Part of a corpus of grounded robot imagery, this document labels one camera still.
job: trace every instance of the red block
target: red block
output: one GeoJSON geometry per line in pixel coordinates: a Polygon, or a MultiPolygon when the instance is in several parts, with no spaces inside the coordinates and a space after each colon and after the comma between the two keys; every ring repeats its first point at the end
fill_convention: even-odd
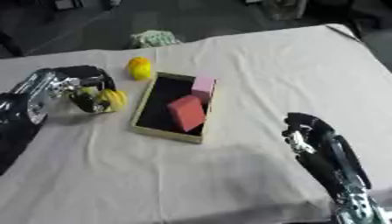
{"type": "Polygon", "coordinates": [[[206,120],[201,101],[194,95],[184,96],[168,105],[179,127],[185,132],[196,128],[206,120]]]}

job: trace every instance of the gray carpet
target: gray carpet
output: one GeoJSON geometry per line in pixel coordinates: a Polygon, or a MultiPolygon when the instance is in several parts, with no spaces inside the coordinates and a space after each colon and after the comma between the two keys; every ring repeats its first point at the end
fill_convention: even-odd
{"type": "MultiPolygon", "coordinates": [[[[130,34],[151,29],[172,31],[189,42],[316,24],[310,19],[271,21],[260,4],[246,6],[242,0],[122,0],[111,11],[103,10],[101,0],[84,0],[85,8],[60,11],[54,22],[45,23],[37,7],[20,8],[7,1],[11,0],[0,3],[0,27],[14,37],[26,55],[121,50],[127,47],[130,34]]],[[[379,0],[359,0],[355,8],[380,16],[384,29],[392,27],[392,10],[379,0]]],[[[0,57],[10,55],[0,47],[0,57]]]]}

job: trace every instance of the wooden tray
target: wooden tray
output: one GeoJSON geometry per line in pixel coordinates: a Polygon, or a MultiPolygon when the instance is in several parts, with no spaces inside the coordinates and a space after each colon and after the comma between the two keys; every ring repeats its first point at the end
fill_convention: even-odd
{"type": "Polygon", "coordinates": [[[132,129],[136,133],[148,136],[201,144],[206,132],[208,114],[211,113],[213,97],[207,105],[203,105],[206,113],[205,123],[188,132],[184,132],[178,127],[167,108],[167,104],[170,102],[192,92],[194,79],[195,77],[182,74],[158,73],[147,87],[137,107],[131,120],[132,129]]]}

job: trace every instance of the table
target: table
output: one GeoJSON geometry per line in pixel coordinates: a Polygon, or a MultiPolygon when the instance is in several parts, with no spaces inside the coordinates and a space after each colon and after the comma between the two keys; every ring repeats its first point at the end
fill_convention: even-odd
{"type": "MultiPolygon", "coordinates": [[[[335,26],[343,32],[343,26],[335,26]]],[[[0,178],[0,220],[53,223],[271,223],[329,215],[324,189],[280,137],[287,112],[319,116],[353,146],[392,205],[392,76],[371,52],[325,26],[208,38],[121,52],[0,60],[0,91],[42,67],[105,69],[129,104],[86,115],[64,101],[0,178]],[[140,136],[129,121],[148,81],[126,62],[219,79],[202,145],[140,136]]]]}

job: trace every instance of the pink block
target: pink block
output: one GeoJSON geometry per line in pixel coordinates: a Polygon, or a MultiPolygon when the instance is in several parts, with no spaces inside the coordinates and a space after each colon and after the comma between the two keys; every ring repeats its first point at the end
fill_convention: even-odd
{"type": "Polygon", "coordinates": [[[192,85],[192,95],[199,97],[201,102],[208,103],[214,90],[215,79],[197,76],[192,85]]]}
{"type": "Polygon", "coordinates": [[[200,99],[191,94],[171,102],[168,108],[174,121],[185,132],[198,127],[206,119],[200,99]]]}

